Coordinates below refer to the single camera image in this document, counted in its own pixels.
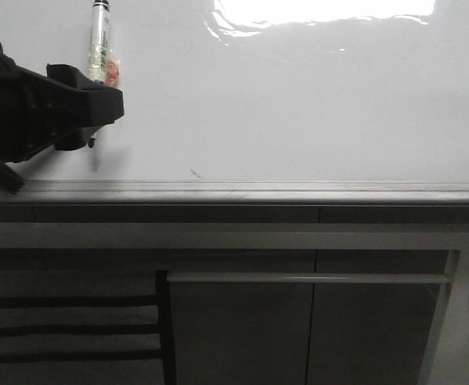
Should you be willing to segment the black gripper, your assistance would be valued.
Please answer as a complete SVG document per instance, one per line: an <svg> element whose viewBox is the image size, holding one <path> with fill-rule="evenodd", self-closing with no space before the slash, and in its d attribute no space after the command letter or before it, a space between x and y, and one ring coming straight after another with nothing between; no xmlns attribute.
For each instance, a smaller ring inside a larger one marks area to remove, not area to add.
<svg viewBox="0 0 469 385"><path fill-rule="evenodd" d="M95 127L122 116L121 90L66 64L47 64L46 75L27 70L0 43L0 163L29 160L50 146L93 148Z"/></svg>

